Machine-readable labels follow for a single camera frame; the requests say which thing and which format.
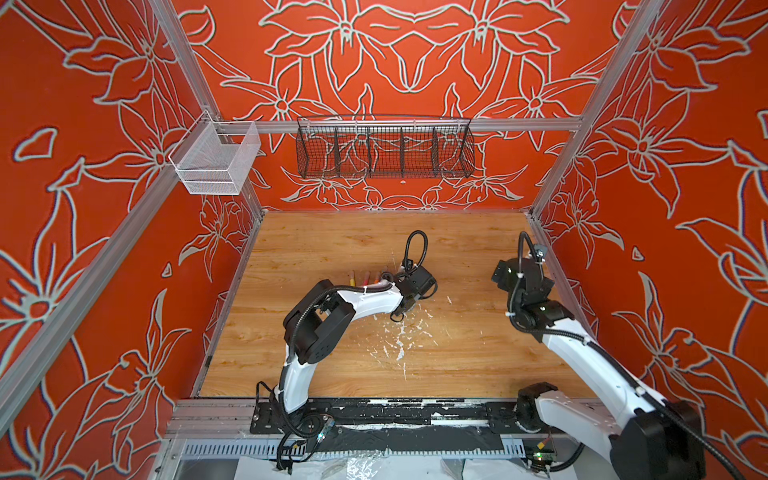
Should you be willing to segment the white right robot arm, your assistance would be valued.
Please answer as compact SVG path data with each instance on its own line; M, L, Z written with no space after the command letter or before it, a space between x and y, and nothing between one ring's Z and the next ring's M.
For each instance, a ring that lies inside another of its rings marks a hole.
M521 389L515 418L522 430L538 433L553 427L578 443L568 460L552 465L531 457L530 469L547 473L567 469L590 449L620 479L702 479L707 455L732 478L742 478L734 463L704 438L700 415L690 403L671 402L644 383L565 306L550 299L554 282L544 273L545 255L545 247L521 232L516 256L499 262L491 279L507 294L505 315L511 326L564 360L602 407L586 407L548 382Z

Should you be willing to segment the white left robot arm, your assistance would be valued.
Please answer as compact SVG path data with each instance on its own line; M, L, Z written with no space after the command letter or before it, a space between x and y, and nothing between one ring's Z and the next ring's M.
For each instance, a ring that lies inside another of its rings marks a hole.
M317 365L353 322L378 315L400 322L418 302L437 292L438 281L424 266L428 247L427 234L415 230L395 272L384 272L378 282L364 286L321 280L289 311L283 321L286 357L271 394L282 413L290 416L304 407Z

